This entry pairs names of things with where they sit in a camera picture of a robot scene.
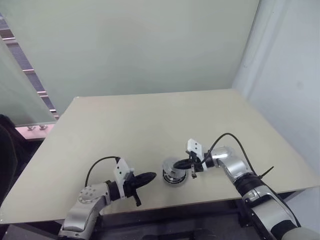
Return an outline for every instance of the beige table surface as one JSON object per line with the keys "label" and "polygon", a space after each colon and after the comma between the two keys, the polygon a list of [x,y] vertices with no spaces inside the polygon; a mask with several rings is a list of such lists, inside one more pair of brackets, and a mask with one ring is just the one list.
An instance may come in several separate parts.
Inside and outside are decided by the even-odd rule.
{"label": "beige table surface", "polygon": [[[0,208],[1,223],[64,219],[84,187],[90,166],[105,156],[125,158],[136,173],[157,177],[133,198],[104,213],[120,213],[239,198],[222,169],[199,173],[179,187],[162,179],[166,158],[186,158],[193,138],[206,147],[222,133],[235,134],[258,174],[276,192],[319,186],[319,177],[300,155],[235,90],[77,97],[35,153]],[[233,147],[225,137],[218,146]],[[89,184],[114,180],[114,160],[99,163]]]}

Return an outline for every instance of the black cable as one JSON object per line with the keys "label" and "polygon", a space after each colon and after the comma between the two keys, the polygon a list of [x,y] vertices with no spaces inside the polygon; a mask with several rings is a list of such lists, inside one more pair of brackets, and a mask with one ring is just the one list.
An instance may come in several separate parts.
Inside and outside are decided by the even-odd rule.
{"label": "black cable", "polygon": [[211,152],[212,152],[212,150],[214,149],[214,147],[217,145],[217,143],[220,141],[220,139],[222,139],[222,138],[223,138],[224,136],[226,136],[226,135],[229,135],[229,136],[233,137],[234,140],[236,140],[236,142],[238,143],[239,147],[241,148],[241,150],[242,150],[242,152],[243,152],[243,155],[244,155],[244,157],[245,157],[246,162],[248,163],[249,167],[251,168],[251,171],[252,171],[255,175],[257,175],[256,172],[255,172],[255,170],[254,170],[254,168],[253,168],[252,165],[251,165],[251,162],[250,162],[250,160],[249,160],[249,158],[248,158],[248,155],[247,155],[244,147],[242,146],[241,142],[239,141],[239,139],[238,139],[235,135],[233,135],[233,134],[230,133],[230,132],[226,132],[226,133],[222,134],[220,137],[218,137],[218,138],[214,141],[214,143],[212,144],[212,146],[211,146],[210,149],[208,150],[207,155],[204,157],[204,159],[203,159],[199,164],[200,164],[200,165],[203,164],[203,163],[207,160],[207,158],[208,158],[209,156],[211,156]]}
{"label": "black cable", "polygon": [[86,186],[88,185],[89,176],[90,176],[90,173],[91,173],[92,169],[94,168],[94,166],[95,166],[97,163],[99,163],[99,162],[101,162],[102,160],[105,160],[105,159],[115,159],[115,160],[117,161],[117,160],[120,159],[120,157],[118,157],[118,156],[105,156],[105,157],[103,157],[103,158],[100,158],[98,161],[96,161],[96,162],[90,167],[90,169],[89,169],[89,171],[88,171],[88,173],[87,173],[87,175],[86,175],[84,187],[86,187]]}

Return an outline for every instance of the black cable tie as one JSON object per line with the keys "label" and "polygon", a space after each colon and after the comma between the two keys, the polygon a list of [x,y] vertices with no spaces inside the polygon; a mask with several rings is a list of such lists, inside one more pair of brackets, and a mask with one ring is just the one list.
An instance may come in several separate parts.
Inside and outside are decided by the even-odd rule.
{"label": "black cable tie", "polygon": [[269,173],[275,166],[270,167],[267,171],[265,171],[263,174],[259,175],[258,178],[262,179],[267,173]]}

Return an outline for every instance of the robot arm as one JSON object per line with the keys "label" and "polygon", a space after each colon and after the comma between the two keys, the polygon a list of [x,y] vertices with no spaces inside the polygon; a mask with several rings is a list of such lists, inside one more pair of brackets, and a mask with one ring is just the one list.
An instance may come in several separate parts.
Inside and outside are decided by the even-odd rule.
{"label": "robot arm", "polygon": [[300,226],[295,215],[281,197],[253,173],[246,162],[234,155],[232,148],[213,149],[206,157],[202,145],[190,139],[187,142],[186,152],[189,154],[189,159],[178,161],[173,167],[191,169],[193,178],[197,177],[196,172],[203,172],[211,167],[222,167],[242,196],[248,215],[261,239],[320,239],[317,233]]}
{"label": "robot arm", "polygon": [[58,234],[59,239],[88,240],[96,225],[99,212],[113,201],[133,196],[137,207],[140,206],[141,201],[136,189],[151,182],[156,174],[147,172],[135,176],[133,172],[125,160],[120,158],[113,171],[115,181],[108,180],[83,188],[64,220]]}

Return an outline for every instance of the floor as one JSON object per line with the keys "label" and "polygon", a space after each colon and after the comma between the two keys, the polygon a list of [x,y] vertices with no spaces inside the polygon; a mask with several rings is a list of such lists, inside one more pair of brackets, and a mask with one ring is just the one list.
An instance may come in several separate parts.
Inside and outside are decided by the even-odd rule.
{"label": "floor", "polygon": [[[192,218],[160,224],[146,224],[134,227],[122,227],[98,232],[93,239],[97,240],[154,240],[154,236],[169,239],[168,235],[178,232],[196,230],[197,240],[259,240],[253,227],[241,228],[236,214],[216,217]],[[38,235],[11,225],[3,240],[50,240],[51,238]]]}

